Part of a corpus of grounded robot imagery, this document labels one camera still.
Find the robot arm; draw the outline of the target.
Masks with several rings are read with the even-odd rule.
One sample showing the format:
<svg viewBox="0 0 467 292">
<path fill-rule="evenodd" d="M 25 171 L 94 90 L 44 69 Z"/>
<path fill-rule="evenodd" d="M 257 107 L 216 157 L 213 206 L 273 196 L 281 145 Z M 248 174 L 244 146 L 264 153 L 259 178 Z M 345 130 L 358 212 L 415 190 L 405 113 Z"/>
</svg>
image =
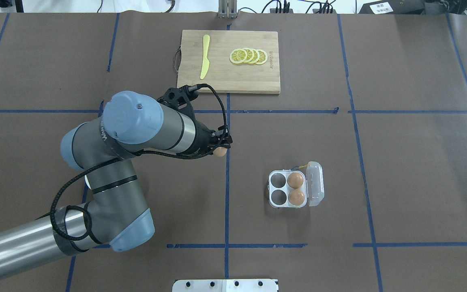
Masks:
<svg viewBox="0 0 467 292">
<path fill-rule="evenodd" d="M 46 214 L 0 233 L 0 280 L 101 244 L 120 253 L 150 240 L 154 222 L 132 159 L 200 159 L 232 144 L 221 99 L 222 126 L 215 131 L 196 120 L 191 102 L 200 88 L 170 88 L 157 99 L 121 91 L 99 118 L 69 131 L 60 152 L 79 174 Z"/>
</svg>

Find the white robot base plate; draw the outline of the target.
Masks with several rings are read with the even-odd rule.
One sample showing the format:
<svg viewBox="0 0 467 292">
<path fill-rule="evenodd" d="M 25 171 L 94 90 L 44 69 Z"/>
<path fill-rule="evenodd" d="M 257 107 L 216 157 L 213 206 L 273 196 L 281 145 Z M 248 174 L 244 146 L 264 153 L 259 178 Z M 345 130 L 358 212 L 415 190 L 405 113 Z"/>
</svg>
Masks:
<svg viewBox="0 0 467 292">
<path fill-rule="evenodd" d="M 173 292 L 279 292 L 277 279 L 182 279 Z"/>
</svg>

